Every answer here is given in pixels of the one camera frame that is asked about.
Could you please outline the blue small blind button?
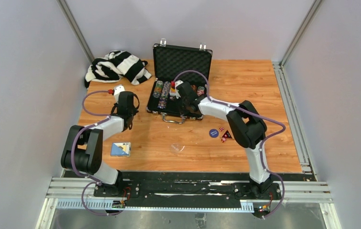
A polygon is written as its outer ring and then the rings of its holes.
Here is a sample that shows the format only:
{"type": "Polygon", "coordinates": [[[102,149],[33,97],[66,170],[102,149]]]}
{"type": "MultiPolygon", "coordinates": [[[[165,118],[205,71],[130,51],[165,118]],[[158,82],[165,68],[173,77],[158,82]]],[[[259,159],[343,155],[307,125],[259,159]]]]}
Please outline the blue small blind button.
{"type": "Polygon", "coordinates": [[[219,131],[217,129],[211,129],[209,135],[211,138],[217,138],[219,136],[219,131]]]}

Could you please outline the blue card deck box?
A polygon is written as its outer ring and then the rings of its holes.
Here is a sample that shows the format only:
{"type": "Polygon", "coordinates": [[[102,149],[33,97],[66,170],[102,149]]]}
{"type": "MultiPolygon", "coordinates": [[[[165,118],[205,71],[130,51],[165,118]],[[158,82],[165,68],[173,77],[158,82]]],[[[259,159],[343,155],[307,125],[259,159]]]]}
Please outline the blue card deck box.
{"type": "Polygon", "coordinates": [[[130,154],[131,154],[130,142],[112,143],[110,156],[128,157],[130,156],[130,154]]]}

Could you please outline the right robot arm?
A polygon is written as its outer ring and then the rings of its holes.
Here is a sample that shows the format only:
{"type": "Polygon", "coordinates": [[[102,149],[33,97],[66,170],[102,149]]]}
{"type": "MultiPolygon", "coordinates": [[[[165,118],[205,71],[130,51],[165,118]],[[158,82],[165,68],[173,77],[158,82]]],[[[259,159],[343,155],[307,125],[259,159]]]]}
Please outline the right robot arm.
{"type": "Polygon", "coordinates": [[[175,82],[177,96],[185,109],[193,114],[209,115],[228,122],[235,141],[244,148],[249,163],[251,194],[258,199],[270,192],[271,173],[263,149],[267,126],[249,101],[226,103],[203,94],[198,96],[188,82],[175,82]]]}

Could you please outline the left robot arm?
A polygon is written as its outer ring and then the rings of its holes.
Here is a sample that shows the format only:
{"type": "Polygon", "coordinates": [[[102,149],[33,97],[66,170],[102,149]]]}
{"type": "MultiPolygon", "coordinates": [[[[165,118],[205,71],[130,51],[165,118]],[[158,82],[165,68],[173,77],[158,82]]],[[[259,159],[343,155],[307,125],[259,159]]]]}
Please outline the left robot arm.
{"type": "Polygon", "coordinates": [[[115,95],[111,112],[106,118],[91,125],[73,125],[69,129],[61,156],[61,166],[77,176],[90,177],[99,184],[106,184],[112,197],[124,192],[121,172],[103,162],[103,142],[115,134],[132,129],[133,119],[138,113],[136,94],[123,91],[115,95]]]}

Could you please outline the black poker set case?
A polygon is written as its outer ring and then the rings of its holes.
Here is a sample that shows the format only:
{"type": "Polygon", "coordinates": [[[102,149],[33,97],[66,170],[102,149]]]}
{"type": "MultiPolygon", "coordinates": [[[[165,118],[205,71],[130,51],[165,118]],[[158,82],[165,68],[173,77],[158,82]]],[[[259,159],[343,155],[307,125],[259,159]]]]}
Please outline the black poker set case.
{"type": "Polygon", "coordinates": [[[207,88],[213,52],[207,49],[205,43],[198,48],[176,46],[167,44],[162,38],[159,43],[153,46],[155,81],[148,99],[146,110],[148,113],[160,115],[165,122],[173,123],[169,117],[180,117],[180,123],[186,119],[202,120],[203,115],[182,114],[180,100],[168,97],[166,108],[157,108],[159,98],[153,97],[153,90],[156,81],[171,82],[171,88],[175,88],[175,81],[182,80],[191,85],[207,88]]]}

